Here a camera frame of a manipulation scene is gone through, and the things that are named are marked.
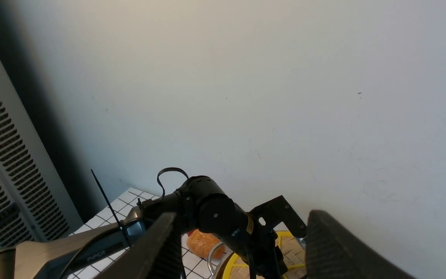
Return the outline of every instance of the white tiled surface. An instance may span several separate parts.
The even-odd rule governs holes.
[[[111,202],[111,206],[117,213],[118,219],[124,219],[126,215],[130,212],[130,209],[137,204],[137,198],[140,198],[141,201],[145,201],[147,198],[157,198],[153,194],[149,194],[147,192],[140,191],[139,189],[130,188],[125,193],[120,195],[119,198]],[[93,228],[98,228],[100,226],[105,226],[108,224],[116,223],[113,214],[109,208],[105,208],[101,210],[96,216],[90,219],[86,224],[80,227],[76,233],[82,233],[84,231],[88,231]],[[187,279],[207,279],[211,277],[209,273],[207,260],[204,258],[199,258],[194,255],[190,251],[188,251],[187,247],[187,235],[182,236],[182,261],[185,266],[185,273],[187,275]],[[105,258],[93,265],[89,265],[83,270],[79,270],[74,274],[69,276],[69,279],[90,279],[94,278],[103,271],[110,264],[114,263],[117,258],[119,258],[125,250],[119,251],[115,254],[110,255],[108,258]],[[216,268],[216,265],[219,264],[219,260],[213,260],[213,267]]]

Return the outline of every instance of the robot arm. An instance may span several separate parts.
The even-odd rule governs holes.
[[[71,274],[135,243],[164,212],[177,213],[181,234],[196,228],[213,233],[244,261],[253,260],[256,273],[267,279],[282,278],[287,271],[283,255],[274,245],[277,234],[273,228],[283,221],[295,237],[306,236],[304,222],[283,196],[245,212],[211,178],[196,176],[164,198],[138,203],[122,220],[126,234],[115,231],[117,225],[111,224],[48,243],[27,241],[0,251],[0,278],[58,278],[82,246],[112,231],[81,251],[66,271]],[[261,217],[265,226],[259,223]]]

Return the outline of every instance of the black wire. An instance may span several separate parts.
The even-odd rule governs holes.
[[[90,247],[92,244],[96,243],[99,239],[102,239],[102,238],[104,238],[107,235],[116,233],[117,231],[120,231],[120,229],[118,227],[110,228],[109,230],[103,231],[102,233],[94,236],[91,240],[89,240],[84,246],[82,246],[82,248],[80,248],[75,253],[75,256],[73,256],[73,258],[71,258],[71,260],[69,261],[67,266],[63,269],[63,271],[60,274],[60,276],[58,277],[58,279],[62,279],[63,278],[65,273],[67,273],[67,270],[70,268],[70,265],[85,251],[85,249]]]
[[[163,189],[163,194],[161,195],[161,198],[156,203],[160,203],[163,200],[163,198],[165,198],[165,188],[163,187],[163,184],[161,184],[160,175],[162,175],[165,172],[170,172],[170,171],[177,171],[177,172],[185,175],[185,177],[187,179],[189,179],[189,176],[187,175],[187,173],[184,170],[182,170],[181,168],[171,167],[171,168],[164,168],[161,171],[159,171],[157,181],[158,181],[158,184],[161,186],[161,189]]]
[[[120,223],[120,221],[118,220],[117,215],[115,214],[115,211],[113,210],[113,207],[111,206],[110,200],[108,200],[108,197],[106,196],[106,193],[103,190],[103,187],[101,186],[101,184],[99,183],[98,178],[96,177],[96,174],[94,173],[94,171],[91,169],[91,173],[92,176],[94,176],[94,179],[96,180],[96,184],[98,185],[99,189],[101,190],[101,193],[103,194],[104,199],[106,200],[106,203],[108,205],[108,207],[111,210],[111,213],[113,214],[113,217],[115,217],[115,220],[117,221],[118,227],[120,228],[120,230],[122,231],[122,233],[124,234],[124,238],[125,241],[127,242],[127,244],[129,245],[129,247],[132,247],[132,244],[129,241],[129,238],[127,237],[127,232],[124,230],[124,228],[122,227],[122,224]]]
[[[249,277],[250,279],[256,279],[256,265],[251,250],[247,246],[245,250],[247,251],[247,261],[249,262]]]
[[[187,274],[185,274],[185,267],[182,267],[182,273],[180,274],[182,279],[187,279]]]

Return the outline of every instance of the black metal bracket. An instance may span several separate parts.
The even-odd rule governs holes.
[[[278,196],[262,205],[258,205],[249,213],[256,219],[264,219],[266,231],[273,230],[274,227],[283,222],[294,237],[302,238],[307,235],[306,224],[283,196]]]

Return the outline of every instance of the orange bag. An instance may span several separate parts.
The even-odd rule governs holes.
[[[187,239],[187,247],[189,247],[190,251],[196,256],[208,258],[209,251],[211,251],[211,249],[219,242],[220,240],[211,233],[203,233],[197,229],[189,235],[189,238]],[[220,259],[224,253],[225,246],[221,246],[213,253],[213,258]]]

